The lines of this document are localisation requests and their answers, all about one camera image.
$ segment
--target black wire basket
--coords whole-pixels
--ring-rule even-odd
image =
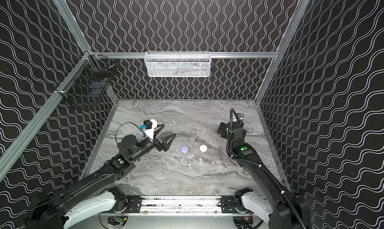
[[[113,59],[92,55],[65,90],[59,93],[75,109],[99,109],[100,104],[107,100],[106,90],[117,65]]]

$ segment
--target gray marble surface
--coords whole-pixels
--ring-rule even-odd
[[[230,108],[245,115],[246,142],[280,179],[253,101],[120,101],[90,173],[118,153],[114,136],[122,123],[142,125],[144,120],[155,119],[166,125],[157,136],[159,140],[172,133],[177,137],[167,152],[152,150],[135,162],[131,173],[114,183],[126,194],[233,195],[238,189],[250,187],[262,195],[249,174],[228,158],[226,140],[216,134],[220,122],[229,121]],[[117,140],[128,134],[136,135],[138,140],[144,138],[135,126],[127,124],[118,131]],[[199,150],[201,144],[208,146],[207,152]],[[190,148],[185,155],[180,152],[183,145]]]

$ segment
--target wallpaper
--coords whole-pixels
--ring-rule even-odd
[[[66,0],[92,50],[276,51],[298,0]]]
[[[213,59],[209,77],[149,77],[142,59],[117,60],[118,98],[255,99],[271,59]]]
[[[384,227],[384,0],[312,0],[261,108],[312,228]]]
[[[37,194],[77,182],[112,104],[78,111],[63,99],[0,183],[0,228],[20,228]]]
[[[0,0],[0,155],[83,54],[50,0]]]

